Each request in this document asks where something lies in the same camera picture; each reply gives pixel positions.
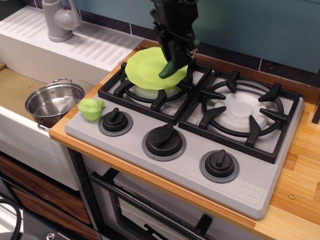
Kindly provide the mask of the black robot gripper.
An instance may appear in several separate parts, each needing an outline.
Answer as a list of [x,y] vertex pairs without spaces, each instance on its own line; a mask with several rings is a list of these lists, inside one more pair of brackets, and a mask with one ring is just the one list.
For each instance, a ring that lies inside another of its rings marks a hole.
[[189,65],[198,54],[199,41],[193,30],[198,18],[197,0],[153,0],[150,11],[165,59],[177,71]]

